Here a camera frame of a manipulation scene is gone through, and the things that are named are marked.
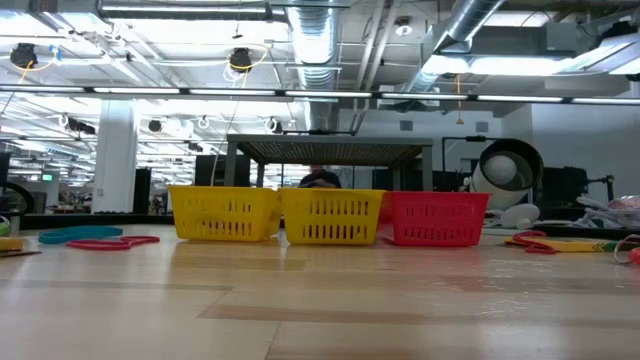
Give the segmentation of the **grey perforated metal shelf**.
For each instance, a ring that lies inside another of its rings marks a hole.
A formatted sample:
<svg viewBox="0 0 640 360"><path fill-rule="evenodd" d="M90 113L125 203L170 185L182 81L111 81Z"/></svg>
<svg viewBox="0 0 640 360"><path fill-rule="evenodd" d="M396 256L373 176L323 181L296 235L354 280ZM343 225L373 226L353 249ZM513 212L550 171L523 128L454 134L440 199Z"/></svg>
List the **grey perforated metal shelf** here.
<svg viewBox="0 0 640 360"><path fill-rule="evenodd" d="M316 164L387 167L392 171L392 186L403 188L401 168L414 158L421 159L422 186L433 189L433 141L417 138L364 137L342 135L251 135L227 137L224 184L235 184L237 154L258 164L256 185L263 185L268 164Z"/></svg>

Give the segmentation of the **white building pillar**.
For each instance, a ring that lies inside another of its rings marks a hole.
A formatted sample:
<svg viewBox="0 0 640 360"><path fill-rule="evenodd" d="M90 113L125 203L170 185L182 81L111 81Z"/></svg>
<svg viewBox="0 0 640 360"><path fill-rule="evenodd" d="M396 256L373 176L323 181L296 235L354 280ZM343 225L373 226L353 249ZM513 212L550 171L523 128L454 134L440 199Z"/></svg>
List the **white building pillar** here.
<svg viewBox="0 0 640 360"><path fill-rule="evenodd" d="M139 119L133 100L103 100L99 117L91 210L133 209Z"/></svg>

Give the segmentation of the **black background monitor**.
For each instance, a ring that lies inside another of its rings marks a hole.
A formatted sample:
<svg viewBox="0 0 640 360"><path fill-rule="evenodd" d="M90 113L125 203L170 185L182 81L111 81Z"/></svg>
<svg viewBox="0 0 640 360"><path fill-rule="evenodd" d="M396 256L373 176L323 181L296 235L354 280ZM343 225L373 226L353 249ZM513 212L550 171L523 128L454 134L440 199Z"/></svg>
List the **black background monitor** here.
<svg viewBox="0 0 640 360"><path fill-rule="evenodd" d="M583 168L545 167L536 189L536 205L543 220L577 220L586 208L577 198L586 197L591 184L603 184L606 200L611 201L614 181L613 175L589 178Z"/></svg>
<svg viewBox="0 0 640 360"><path fill-rule="evenodd" d="M199 155L195 159L195 186L223 186L226 155ZM245 155L235 157L234 183L236 187L250 187L251 160Z"/></svg>

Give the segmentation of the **person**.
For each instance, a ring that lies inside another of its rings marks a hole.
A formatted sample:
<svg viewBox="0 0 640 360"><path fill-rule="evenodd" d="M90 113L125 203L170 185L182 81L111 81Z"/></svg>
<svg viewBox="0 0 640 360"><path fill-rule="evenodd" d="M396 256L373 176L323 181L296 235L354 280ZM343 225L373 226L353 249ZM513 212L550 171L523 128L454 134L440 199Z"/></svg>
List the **person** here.
<svg viewBox="0 0 640 360"><path fill-rule="evenodd" d="M310 165L309 174L300 180L299 188L341 188L339 177L321 165Z"/></svg>

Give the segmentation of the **silver air duct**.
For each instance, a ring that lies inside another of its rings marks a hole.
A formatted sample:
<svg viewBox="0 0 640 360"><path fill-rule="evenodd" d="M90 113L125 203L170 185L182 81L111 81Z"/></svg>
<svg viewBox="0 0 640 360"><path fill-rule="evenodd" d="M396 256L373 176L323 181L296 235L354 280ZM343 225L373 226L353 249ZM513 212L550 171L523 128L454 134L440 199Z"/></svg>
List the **silver air duct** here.
<svg viewBox="0 0 640 360"><path fill-rule="evenodd" d="M336 65L338 20L337 0L300 0L301 6L286 8L291 27L300 88L308 91L333 91Z"/></svg>
<svg viewBox="0 0 640 360"><path fill-rule="evenodd" d="M442 51L468 54L473 37L504 2L505 0L457 0L451 15L432 25L427 31L420 48L424 62L406 83L403 92L430 91L441 75L450 73L450 70L445 69L446 59Z"/></svg>

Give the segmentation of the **yellow plastic basket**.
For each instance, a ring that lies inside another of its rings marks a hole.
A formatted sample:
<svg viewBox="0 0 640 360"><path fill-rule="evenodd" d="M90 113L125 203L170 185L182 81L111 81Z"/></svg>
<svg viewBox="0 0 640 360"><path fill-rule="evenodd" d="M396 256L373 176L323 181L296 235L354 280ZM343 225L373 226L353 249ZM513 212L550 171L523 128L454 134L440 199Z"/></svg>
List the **yellow plastic basket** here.
<svg viewBox="0 0 640 360"><path fill-rule="evenodd" d="M169 195L180 239L260 242L280 226L280 194L269 188L175 185Z"/></svg>
<svg viewBox="0 0 640 360"><path fill-rule="evenodd" d="M290 244L374 243L384 190L282 188L279 192Z"/></svg>

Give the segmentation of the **LED light bar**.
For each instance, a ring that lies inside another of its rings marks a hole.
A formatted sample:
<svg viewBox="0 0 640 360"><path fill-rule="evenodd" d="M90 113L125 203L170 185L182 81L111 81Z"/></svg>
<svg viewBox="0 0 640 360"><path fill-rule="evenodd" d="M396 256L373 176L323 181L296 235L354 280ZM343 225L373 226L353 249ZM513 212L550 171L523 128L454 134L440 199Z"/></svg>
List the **LED light bar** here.
<svg viewBox="0 0 640 360"><path fill-rule="evenodd" d="M523 96L492 94L453 94L453 93L404 93L380 91L324 91L324 90L284 90L250 88L173 88L173 87L82 87L54 85L0 84L1 93L61 95L79 97L130 97L164 99L226 99L248 101L266 98L313 100L383 100L383 101L442 101L477 103L523 103L523 104L561 104L594 106L635 106L640 107L640 98L616 97L572 97L572 96Z"/></svg>

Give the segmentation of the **blue rubber band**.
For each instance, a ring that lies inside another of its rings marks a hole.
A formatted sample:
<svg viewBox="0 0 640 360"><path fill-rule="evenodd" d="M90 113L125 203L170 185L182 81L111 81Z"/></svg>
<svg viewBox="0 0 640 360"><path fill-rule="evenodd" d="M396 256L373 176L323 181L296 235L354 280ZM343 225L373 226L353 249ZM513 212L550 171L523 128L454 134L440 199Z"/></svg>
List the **blue rubber band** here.
<svg viewBox="0 0 640 360"><path fill-rule="evenodd" d="M43 231L39 234L38 241L41 244L46 244L46 245L57 245L57 244L68 243L70 241L67 239L67 236L65 234L65 230L68 228L72 228L72 227Z"/></svg>
<svg viewBox="0 0 640 360"><path fill-rule="evenodd" d="M65 234L69 241L77 241L118 237L123 230L110 226L78 226L66 229Z"/></svg>

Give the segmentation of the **yellow crayon box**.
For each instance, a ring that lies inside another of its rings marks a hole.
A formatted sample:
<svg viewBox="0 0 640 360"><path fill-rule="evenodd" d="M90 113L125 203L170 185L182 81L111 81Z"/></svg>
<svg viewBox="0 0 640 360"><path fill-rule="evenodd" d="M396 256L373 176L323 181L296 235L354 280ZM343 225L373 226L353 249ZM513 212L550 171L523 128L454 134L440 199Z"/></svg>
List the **yellow crayon box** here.
<svg viewBox="0 0 640 360"><path fill-rule="evenodd" d="M40 251L26 250L24 238L0 238L0 258L29 256L40 254Z"/></svg>
<svg viewBox="0 0 640 360"><path fill-rule="evenodd" d="M511 238L507 238L504 243L506 245L513 245L510 242ZM613 252L616 246L615 241L561 241L560 239L547 239L547 238L533 238L533 241L538 241L553 247L557 253L592 253L592 252Z"/></svg>

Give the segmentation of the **red plastic basket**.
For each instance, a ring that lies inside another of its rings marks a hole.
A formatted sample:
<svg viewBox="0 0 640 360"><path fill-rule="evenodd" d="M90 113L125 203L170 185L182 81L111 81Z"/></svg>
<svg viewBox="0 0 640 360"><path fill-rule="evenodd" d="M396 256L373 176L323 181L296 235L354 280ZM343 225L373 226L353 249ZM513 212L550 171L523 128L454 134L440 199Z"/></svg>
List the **red plastic basket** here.
<svg viewBox="0 0 640 360"><path fill-rule="evenodd" d="M387 192L378 237L396 246L476 246L489 198L488 193Z"/></svg>

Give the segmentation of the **dark red rubber band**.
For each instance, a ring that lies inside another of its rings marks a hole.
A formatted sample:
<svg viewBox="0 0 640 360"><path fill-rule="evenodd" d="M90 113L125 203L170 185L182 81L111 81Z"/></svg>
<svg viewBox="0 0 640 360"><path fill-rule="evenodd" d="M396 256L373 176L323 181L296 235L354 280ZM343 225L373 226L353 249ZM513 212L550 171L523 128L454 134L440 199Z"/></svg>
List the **dark red rubber band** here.
<svg viewBox="0 0 640 360"><path fill-rule="evenodd" d="M533 241L534 237L545 238L546 236L547 234L543 231L527 230L514 234L511 237L510 242L513 245L524 247L527 253L554 255L557 251L553 247L538 241Z"/></svg>
<svg viewBox="0 0 640 360"><path fill-rule="evenodd" d="M121 236L114 240L76 240L66 244L69 248L91 251L125 251L131 248L159 243L156 236Z"/></svg>

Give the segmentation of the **black upright box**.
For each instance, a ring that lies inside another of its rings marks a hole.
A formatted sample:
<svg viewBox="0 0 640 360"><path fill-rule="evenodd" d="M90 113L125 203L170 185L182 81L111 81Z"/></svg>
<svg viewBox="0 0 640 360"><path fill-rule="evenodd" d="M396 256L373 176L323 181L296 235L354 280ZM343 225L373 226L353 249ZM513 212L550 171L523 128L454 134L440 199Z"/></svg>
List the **black upright box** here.
<svg viewBox="0 0 640 360"><path fill-rule="evenodd" d="M134 182L133 209L134 214L146 215L149 210L151 192L151 170L137 169Z"/></svg>

